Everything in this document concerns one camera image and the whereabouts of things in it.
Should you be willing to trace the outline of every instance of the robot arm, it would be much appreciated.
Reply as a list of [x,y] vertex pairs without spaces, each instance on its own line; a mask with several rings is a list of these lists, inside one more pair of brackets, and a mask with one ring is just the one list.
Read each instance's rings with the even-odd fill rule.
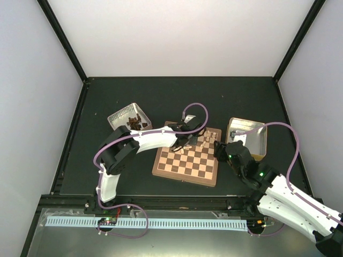
[[[325,256],[343,256],[343,226],[331,219],[343,221],[342,215],[311,198],[294,185],[293,191],[286,178],[265,163],[257,162],[242,141],[215,142],[215,157],[227,161],[239,179],[254,189],[252,202],[258,211],[274,217],[304,234]],[[304,202],[315,205],[328,216]]]
[[108,202],[115,198],[120,174],[132,164],[136,154],[159,147],[181,148],[192,137],[198,137],[201,131],[187,134],[176,133],[191,132],[200,128],[201,125],[202,123],[196,116],[187,115],[181,123],[170,124],[156,130],[130,131],[126,126],[118,127],[100,147],[105,148],[110,143],[118,141],[99,156],[102,167],[99,183],[101,201]]

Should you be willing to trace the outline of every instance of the checkered pattern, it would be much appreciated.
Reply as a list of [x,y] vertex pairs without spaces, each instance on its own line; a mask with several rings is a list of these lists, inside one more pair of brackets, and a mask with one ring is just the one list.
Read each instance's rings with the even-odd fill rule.
[[210,132],[210,140],[207,137],[199,137],[196,146],[189,150],[172,152],[172,148],[163,147],[159,158],[158,169],[162,171],[175,172],[192,177],[213,178],[214,162],[214,141],[217,139],[217,133]]

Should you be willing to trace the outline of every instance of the chessboard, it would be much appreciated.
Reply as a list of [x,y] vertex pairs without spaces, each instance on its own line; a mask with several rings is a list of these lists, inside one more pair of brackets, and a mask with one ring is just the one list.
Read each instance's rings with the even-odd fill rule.
[[184,182],[215,186],[218,161],[214,158],[214,141],[221,139],[221,130],[206,128],[198,137],[196,146],[174,148],[162,147],[157,151],[152,174]]

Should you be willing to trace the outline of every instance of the purple cable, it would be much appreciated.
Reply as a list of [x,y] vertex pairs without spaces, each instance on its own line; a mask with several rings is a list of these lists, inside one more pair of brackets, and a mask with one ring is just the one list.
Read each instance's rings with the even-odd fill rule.
[[[193,134],[193,133],[195,133],[195,132],[201,131],[201,130],[206,126],[207,121],[208,121],[208,111],[207,111],[206,107],[205,107],[203,104],[201,104],[201,103],[192,103],[192,104],[188,105],[188,106],[183,110],[183,112],[182,112],[182,118],[185,119],[185,113],[186,113],[186,111],[188,110],[188,108],[190,108],[190,107],[193,106],[193,105],[199,105],[199,106],[201,106],[201,107],[204,109],[205,113],[206,113],[205,121],[204,121],[203,125],[202,125],[200,128],[198,128],[198,129],[196,129],[196,130],[192,130],[192,131],[186,131],[186,132],[164,131],[164,133],[170,133],[170,134]],[[158,130],[157,130],[157,131],[148,131],[148,132],[143,132],[141,135],[148,135],[148,134],[154,134],[154,133],[162,133],[162,132],[161,132],[161,131],[158,131]],[[102,154],[103,151],[105,151],[105,150],[108,149],[109,147],[115,145],[116,143],[119,143],[120,141],[123,141],[123,140],[126,140],[126,139],[130,139],[130,138],[134,138],[134,137],[139,137],[139,136],[141,136],[141,135],[140,135],[140,134],[128,135],[128,136],[126,136],[126,137],[122,137],[122,138],[119,138],[119,139],[117,139],[117,140],[114,140],[113,142],[109,143],[108,145],[102,147],[102,148],[97,152],[97,154],[95,155],[95,157],[94,157],[94,159],[93,159],[94,165],[95,165],[96,167],[98,167],[98,168],[100,169],[100,171],[103,172],[102,167],[100,166],[100,164],[97,163],[97,160],[98,160],[99,156]],[[135,208],[141,210],[141,211],[143,212],[144,216],[145,216],[145,219],[146,219],[146,227],[145,227],[144,231],[143,231],[140,235],[138,235],[138,236],[133,236],[133,237],[132,237],[132,236],[126,236],[126,235],[122,235],[122,234],[118,234],[118,233],[112,233],[112,232],[107,232],[107,234],[108,234],[108,235],[113,235],[113,236],[118,236],[118,237],[123,237],[123,238],[129,238],[129,239],[137,239],[137,238],[140,238],[140,237],[144,236],[144,235],[147,233],[147,231],[148,231],[148,225],[149,225],[149,219],[148,219],[148,216],[147,216],[146,212],[142,209],[142,207],[139,207],[138,205],[133,205],[133,204],[131,204],[131,203],[125,203],[125,204],[122,204],[122,205],[114,205],[114,206],[110,206],[110,207],[103,206],[102,203],[101,203],[101,199],[100,199],[101,179],[102,179],[102,173],[100,173],[100,175],[99,175],[99,181],[98,181],[98,204],[99,204],[99,206],[100,206],[102,209],[108,210],[108,209],[114,209],[114,208],[123,207],[123,206],[132,206],[132,207],[135,207]],[[98,225],[98,231],[99,231],[100,233],[102,233],[103,231],[100,230],[100,225],[101,225],[101,224]]]
[[[203,125],[196,129],[196,130],[192,130],[192,131],[186,131],[186,132],[178,132],[178,131],[164,131],[164,133],[170,133],[170,134],[193,134],[195,132],[198,132],[198,131],[201,131],[207,124],[207,121],[208,121],[208,111],[206,109],[206,107],[201,104],[201,103],[191,103],[190,105],[188,105],[186,108],[184,108],[183,112],[182,112],[182,118],[185,119],[185,113],[186,111],[188,110],[188,108],[190,108],[191,106],[193,105],[199,105],[201,106],[205,113],[206,113],[206,118],[205,118],[205,121],[203,123]],[[149,134],[155,134],[155,133],[162,133],[160,130],[154,130],[154,131],[148,131],[148,132],[142,132],[142,136],[143,135],[149,135]],[[99,156],[102,154],[103,151],[105,151],[106,149],[108,149],[109,147],[115,145],[116,143],[119,143],[120,141],[123,141],[123,140],[126,140],[126,139],[130,139],[130,138],[134,138],[134,137],[139,137],[140,134],[133,134],[133,135],[127,135],[126,137],[122,137],[122,138],[119,138],[117,140],[114,140],[113,142],[109,143],[108,145],[102,147],[98,152],[97,154],[95,155],[94,159],[93,159],[93,163],[96,167],[98,167],[100,170],[102,170],[102,167],[100,166],[100,164],[97,163],[97,160],[99,158]]]
[[[289,190],[291,190],[293,192],[293,188],[291,187],[290,185],[290,182],[289,182],[289,177],[290,177],[290,172],[294,166],[294,163],[298,157],[298,154],[299,154],[299,136],[298,134],[296,133],[295,129],[292,128],[290,125],[288,125],[287,123],[283,123],[283,122],[269,122],[269,123],[266,123],[260,127],[257,127],[253,130],[250,130],[248,132],[243,132],[243,133],[237,133],[236,135],[246,135],[246,134],[250,134],[252,132],[255,132],[263,127],[267,127],[267,126],[270,126],[270,125],[281,125],[281,126],[285,126],[287,128],[289,128],[293,134],[294,134],[294,137],[295,137],[295,141],[296,141],[296,147],[295,147],[295,154],[294,154],[294,157],[292,159],[292,162],[290,163],[289,167],[288,167],[288,170],[287,170],[287,174],[286,174],[286,183],[287,183],[287,186],[289,188]],[[304,202],[306,202],[308,205],[312,206],[313,208],[315,208],[317,211],[319,211],[320,213],[324,214],[326,217],[329,217],[330,219],[332,219],[333,221],[337,222],[338,224],[340,224],[341,226],[343,226],[343,222],[336,219],[335,217],[332,217],[332,216],[329,216],[329,214],[323,210],[321,210],[320,208],[318,208],[317,206],[315,206],[313,203],[311,203],[310,201],[306,200],[304,197],[302,197],[301,195],[299,195],[298,193],[294,193],[297,197],[299,197],[301,200],[303,200]]]
[[286,226],[284,224],[282,224],[282,227],[279,228],[277,231],[273,232],[273,233],[270,233],[270,234],[266,234],[266,235],[263,235],[263,234],[254,234],[250,231],[249,228],[248,229],[248,233],[251,234],[252,236],[256,236],[256,237],[272,237],[272,236],[276,236],[277,234],[279,234],[282,230],[284,230]]

